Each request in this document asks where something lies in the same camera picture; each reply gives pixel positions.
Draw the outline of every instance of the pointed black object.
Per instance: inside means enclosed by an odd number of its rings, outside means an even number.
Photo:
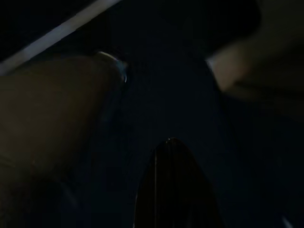
[[[134,228],[223,228],[211,185],[191,151],[169,139],[153,151],[139,186]]]

